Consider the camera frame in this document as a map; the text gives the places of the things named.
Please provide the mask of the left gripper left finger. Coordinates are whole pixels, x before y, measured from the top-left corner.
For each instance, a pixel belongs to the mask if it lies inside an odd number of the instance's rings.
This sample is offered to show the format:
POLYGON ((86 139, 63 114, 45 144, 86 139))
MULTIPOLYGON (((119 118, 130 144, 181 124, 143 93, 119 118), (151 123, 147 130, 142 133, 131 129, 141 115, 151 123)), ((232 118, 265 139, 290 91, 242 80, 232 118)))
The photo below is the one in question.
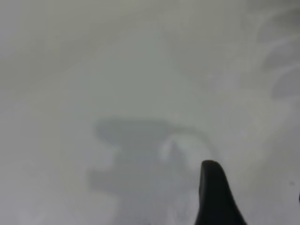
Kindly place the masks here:
POLYGON ((196 225, 245 225, 222 166, 213 160, 201 164, 199 211, 196 225))

